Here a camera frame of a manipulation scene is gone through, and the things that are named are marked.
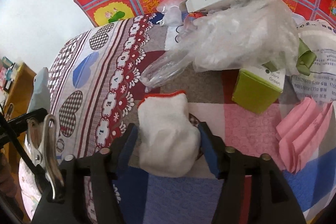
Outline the wooden desk with shelves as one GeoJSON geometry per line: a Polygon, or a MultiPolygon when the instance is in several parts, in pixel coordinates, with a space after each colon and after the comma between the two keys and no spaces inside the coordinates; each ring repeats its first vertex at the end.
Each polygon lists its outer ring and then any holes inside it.
{"type": "Polygon", "coordinates": [[[20,63],[3,107],[5,118],[12,120],[27,112],[33,93],[35,76],[36,73],[26,63],[20,63]]]}

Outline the silver metal spring clamp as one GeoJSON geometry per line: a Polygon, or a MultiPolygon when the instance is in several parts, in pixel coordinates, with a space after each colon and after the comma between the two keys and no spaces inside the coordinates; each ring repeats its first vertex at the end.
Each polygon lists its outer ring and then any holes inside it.
{"type": "Polygon", "coordinates": [[[51,200],[57,201],[62,197],[64,180],[56,160],[56,118],[48,114],[42,122],[31,118],[27,124],[30,158],[35,167],[35,183],[40,192],[50,187],[51,200]]]}

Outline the green and white box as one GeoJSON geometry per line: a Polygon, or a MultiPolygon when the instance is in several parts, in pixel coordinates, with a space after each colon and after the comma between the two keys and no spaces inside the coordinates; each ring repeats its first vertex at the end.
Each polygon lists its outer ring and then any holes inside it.
{"type": "Polygon", "coordinates": [[[283,92],[285,70],[270,71],[264,66],[239,70],[232,101],[255,114],[263,113],[283,92]]]}

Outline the pink folded paper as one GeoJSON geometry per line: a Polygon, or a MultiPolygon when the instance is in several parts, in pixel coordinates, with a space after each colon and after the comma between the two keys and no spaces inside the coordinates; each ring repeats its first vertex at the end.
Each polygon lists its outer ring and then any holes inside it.
{"type": "Polygon", "coordinates": [[[306,166],[323,141],[333,114],[332,102],[320,106],[306,97],[276,126],[280,158],[288,172],[297,173],[306,166]]]}

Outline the patterned heart bed sheet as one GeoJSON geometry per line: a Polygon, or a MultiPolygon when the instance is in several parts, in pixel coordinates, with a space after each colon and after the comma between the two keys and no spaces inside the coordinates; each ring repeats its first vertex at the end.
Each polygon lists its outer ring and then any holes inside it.
{"type": "MultiPolygon", "coordinates": [[[[89,156],[137,123],[137,106],[146,95],[139,78],[165,50],[177,45],[177,30],[161,27],[160,14],[137,16],[93,28],[70,39],[49,70],[52,114],[58,120],[56,156],[89,156]]],[[[243,154],[270,154],[280,169],[276,126],[300,101],[285,77],[283,92],[262,114],[232,101],[239,71],[196,72],[187,67],[157,93],[183,90],[190,120],[243,154]]],[[[323,141],[298,173],[284,172],[307,221],[335,196],[335,111],[323,141]]],[[[134,153],[129,168],[114,182],[127,223],[210,223],[222,183],[203,157],[181,178],[157,177],[141,170],[134,153]]]]}

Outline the white cloth red trim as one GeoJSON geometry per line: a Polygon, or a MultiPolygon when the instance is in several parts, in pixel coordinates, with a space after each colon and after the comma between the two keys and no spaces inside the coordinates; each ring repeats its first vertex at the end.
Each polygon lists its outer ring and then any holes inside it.
{"type": "Polygon", "coordinates": [[[182,177],[193,167],[201,145],[189,121],[185,91],[148,94],[138,105],[139,167],[161,177],[182,177]]]}

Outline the clear plastic bag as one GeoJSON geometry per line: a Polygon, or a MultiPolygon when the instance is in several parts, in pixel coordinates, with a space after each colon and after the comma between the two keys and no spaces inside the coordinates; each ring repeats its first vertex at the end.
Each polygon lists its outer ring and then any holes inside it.
{"type": "Polygon", "coordinates": [[[151,63],[139,80],[149,90],[180,75],[270,65],[298,73],[299,37],[282,0],[250,0],[193,20],[178,44],[151,63]]]}

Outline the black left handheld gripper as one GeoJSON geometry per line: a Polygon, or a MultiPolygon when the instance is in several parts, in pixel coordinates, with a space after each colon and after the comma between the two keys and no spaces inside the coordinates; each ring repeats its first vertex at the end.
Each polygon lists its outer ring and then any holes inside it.
{"type": "Polygon", "coordinates": [[[33,112],[23,114],[7,121],[3,114],[1,114],[1,149],[7,143],[12,143],[17,153],[21,156],[23,161],[26,163],[30,171],[34,174],[37,179],[37,185],[42,189],[42,192],[48,187],[49,182],[46,179],[45,171],[40,165],[34,165],[29,155],[19,143],[18,137],[21,133],[28,130],[27,121],[31,118],[35,118],[38,122],[42,122],[47,115],[47,110],[44,108],[39,108],[33,112]]]}

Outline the white printed paper bag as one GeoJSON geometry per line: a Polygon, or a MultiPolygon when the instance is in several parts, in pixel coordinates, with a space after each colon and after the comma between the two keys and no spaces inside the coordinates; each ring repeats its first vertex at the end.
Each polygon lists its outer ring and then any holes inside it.
{"type": "Polygon", "coordinates": [[[335,100],[335,28],[327,21],[305,21],[298,28],[301,40],[316,55],[310,75],[297,75],[291,84],[299,100],[313,98],[318,104],[335,100]]]}

